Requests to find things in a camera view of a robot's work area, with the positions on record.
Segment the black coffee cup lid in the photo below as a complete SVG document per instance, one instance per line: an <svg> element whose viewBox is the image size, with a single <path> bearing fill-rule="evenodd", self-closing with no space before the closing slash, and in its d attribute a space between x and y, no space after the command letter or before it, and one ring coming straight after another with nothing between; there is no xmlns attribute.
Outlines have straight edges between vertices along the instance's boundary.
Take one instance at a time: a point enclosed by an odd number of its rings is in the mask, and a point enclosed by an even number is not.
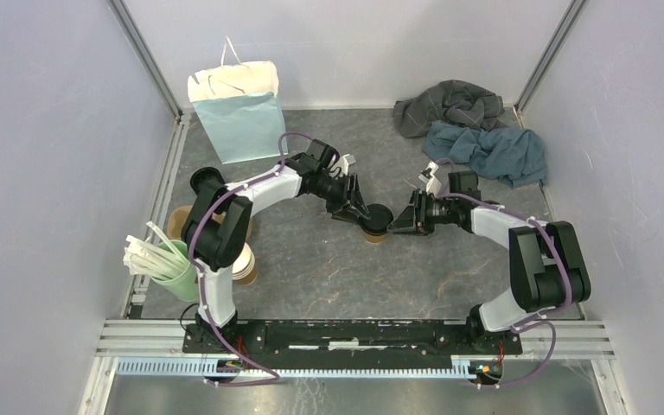
<svg viewBox="0 0 664 415"><path fill-rule="evenodd" d="M372 203L367 205L369 218L360 218L359 224L363 232L380 236L387 233L389 225L393 222L392 211L379 203Z"/></svg>

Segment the brown paper coffee cup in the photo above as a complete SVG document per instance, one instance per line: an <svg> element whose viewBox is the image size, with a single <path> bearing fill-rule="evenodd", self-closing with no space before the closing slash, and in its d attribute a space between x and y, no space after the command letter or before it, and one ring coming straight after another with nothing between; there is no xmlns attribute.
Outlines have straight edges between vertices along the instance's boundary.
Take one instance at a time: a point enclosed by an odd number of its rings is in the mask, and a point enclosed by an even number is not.
<svg viewBox="0 0 664 415"><path fill-rule="evenodd" d="M366 230L362 231L363 238L371 244L379 244L386 239L387 233L369 233Z"/></svg>

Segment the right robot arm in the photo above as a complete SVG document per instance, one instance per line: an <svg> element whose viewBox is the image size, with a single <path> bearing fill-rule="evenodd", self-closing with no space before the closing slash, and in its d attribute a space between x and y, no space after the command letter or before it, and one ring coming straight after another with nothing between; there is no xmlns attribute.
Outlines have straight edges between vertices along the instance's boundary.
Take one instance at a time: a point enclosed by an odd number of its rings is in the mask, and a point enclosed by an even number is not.
<svg viewBox="0 0 664 415"><path fill-rule="evenodd" d="M429 235L438 225L456 225L508 250L509 287L477 305L467 317L467 346L486 353L500 335L518 333L591 295L591 281L574 226L545 222L483 201L473 171L448 175L449 189L439 194L417 189L388 229L392 233Z"/></svg>

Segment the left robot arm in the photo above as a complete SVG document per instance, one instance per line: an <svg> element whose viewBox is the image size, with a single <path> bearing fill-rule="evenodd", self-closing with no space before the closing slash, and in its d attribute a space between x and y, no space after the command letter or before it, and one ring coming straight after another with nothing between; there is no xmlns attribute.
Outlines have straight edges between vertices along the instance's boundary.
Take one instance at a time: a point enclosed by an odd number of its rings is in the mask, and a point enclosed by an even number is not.
<svg viewBox="0 0 664 415"><path fill-rule="evenodd" d="M270 170L241 182L226 182L213 167L191 176L196 198L182 227L182 240L197 270L197 324L205 329L203 339L214 351L226 352L237 341L232 266L243 251L254 215L278 202L314 195L324 200L335 220L354 225L371 220L358 178L340 166L341 159L336 149L313 139L306 151L282 157Z"/></svg>

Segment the stack of paper cups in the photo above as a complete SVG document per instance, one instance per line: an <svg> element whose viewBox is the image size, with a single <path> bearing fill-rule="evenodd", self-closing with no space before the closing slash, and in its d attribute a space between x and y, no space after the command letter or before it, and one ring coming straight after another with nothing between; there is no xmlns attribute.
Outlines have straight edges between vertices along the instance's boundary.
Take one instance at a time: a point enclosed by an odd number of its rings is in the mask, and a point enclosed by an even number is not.
<svg viewBox="0 0 664 415"><path fill-rule="evenodd" d="M232 277L236 284L252 284L258 275L255 255L251 247L245 243L243 249L232 266Z"/></svg>

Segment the blue crumpled cloth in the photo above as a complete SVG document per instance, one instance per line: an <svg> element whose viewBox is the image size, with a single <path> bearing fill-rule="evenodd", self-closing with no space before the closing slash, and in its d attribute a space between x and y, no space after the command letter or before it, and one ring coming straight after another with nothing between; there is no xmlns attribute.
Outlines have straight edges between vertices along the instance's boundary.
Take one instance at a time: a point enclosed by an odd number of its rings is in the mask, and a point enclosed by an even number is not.
<svg viewBox="0 0 664 415"><path fill-rule="evenodd" d="M546 146L529 129L485 131L437 121L426 134L422 151L433 161L447 159L465 165L510 188L546 179Z"/></svg>

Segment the grey crumpled cloth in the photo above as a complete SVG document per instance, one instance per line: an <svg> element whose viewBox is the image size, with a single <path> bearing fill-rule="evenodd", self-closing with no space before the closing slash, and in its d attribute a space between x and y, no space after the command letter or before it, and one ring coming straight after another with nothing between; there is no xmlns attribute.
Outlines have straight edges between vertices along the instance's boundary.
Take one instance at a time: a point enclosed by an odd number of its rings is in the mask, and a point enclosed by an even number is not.
<svg viewBox="0 0 664 415"><path fill-rule="evenodd" d="M505 112L501 96L481 86L446 80L411 99L399 100L393 107L393 125L406 138L424 137L432 124L441 121L475 130L504 128Z"/></svg>

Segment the stack of black lids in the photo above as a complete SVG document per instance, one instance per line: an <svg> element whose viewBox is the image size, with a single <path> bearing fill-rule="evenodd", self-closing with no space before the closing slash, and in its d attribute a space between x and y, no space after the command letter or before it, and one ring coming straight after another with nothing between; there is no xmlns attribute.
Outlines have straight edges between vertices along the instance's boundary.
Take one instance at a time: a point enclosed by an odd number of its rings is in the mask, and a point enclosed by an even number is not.
<svg viewBox="0 0 664 415"><path fill-rule="evenodd" d="M203 167L198 169L190 177L190 187L195 194L199 194L201 188L209 182L218 182L220 184L226 183L222 174L214 167Z"/></svg>

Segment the light blue paper bag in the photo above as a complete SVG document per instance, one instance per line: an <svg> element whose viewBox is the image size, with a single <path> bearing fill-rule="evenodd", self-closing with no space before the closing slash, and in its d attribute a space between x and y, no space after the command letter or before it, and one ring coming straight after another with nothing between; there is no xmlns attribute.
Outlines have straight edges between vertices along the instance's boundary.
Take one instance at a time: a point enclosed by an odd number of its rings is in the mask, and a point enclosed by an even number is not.
<svg viewBox="0 0 664 415"><path fill-rule="evenodd" d="M217 67L187 79L187 95L214 150L224 164L288 153L279 140L286 133L272 61L243 61L226 38Z"/></svg>

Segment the brown cardboard cup carrier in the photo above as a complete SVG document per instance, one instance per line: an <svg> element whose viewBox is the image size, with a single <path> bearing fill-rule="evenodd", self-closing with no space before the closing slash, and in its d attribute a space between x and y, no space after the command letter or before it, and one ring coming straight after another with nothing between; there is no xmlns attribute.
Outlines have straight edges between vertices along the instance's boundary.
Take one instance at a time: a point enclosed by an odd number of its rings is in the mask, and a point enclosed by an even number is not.
<svg viewBox="0 0 664 415"><path fill-rule="evenodd" d="M191 205L180 206L170 214L166 226L166 234L170 239L182 238L182 229L188 219L191 209L192 209ZM225 219L225 214L212 215L212 220L214 220L217 223L221 223L224 219ZM250 239L251 234L252 234L252 220L249 221L248 228L246 230L245 241L248 241Z"/></svg>

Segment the green straw holder cup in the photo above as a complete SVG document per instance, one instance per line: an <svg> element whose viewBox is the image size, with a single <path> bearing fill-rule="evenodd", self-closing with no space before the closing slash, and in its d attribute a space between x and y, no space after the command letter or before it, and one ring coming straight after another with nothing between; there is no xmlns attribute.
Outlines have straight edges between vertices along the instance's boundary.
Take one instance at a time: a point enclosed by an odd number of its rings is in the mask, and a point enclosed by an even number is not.
<svg viewBox="0 0 664 415"><path fill-rule="evenodd" d="M171 279L160 279L151 277L151 280L184 302L196 302L199 300L199 288L197 284L197 272L193 264L188 261L187 244L179 239L172 239L171 244L184 257L184 265L181 272L175 272Z"/></svg>

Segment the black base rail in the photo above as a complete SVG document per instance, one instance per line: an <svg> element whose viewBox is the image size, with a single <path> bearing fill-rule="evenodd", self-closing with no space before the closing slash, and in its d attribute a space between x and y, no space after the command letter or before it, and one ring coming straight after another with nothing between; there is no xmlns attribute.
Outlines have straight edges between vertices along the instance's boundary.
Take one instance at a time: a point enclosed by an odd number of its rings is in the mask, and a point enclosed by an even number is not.
<svg viewBox="0 0 664 415"><path fill-rule="evenodd" d="M264 374L462 374L522 353L520 337L445 320L232 320L215 334L196 318L186 354L227 354L225 374L263 366Z"/></svg>

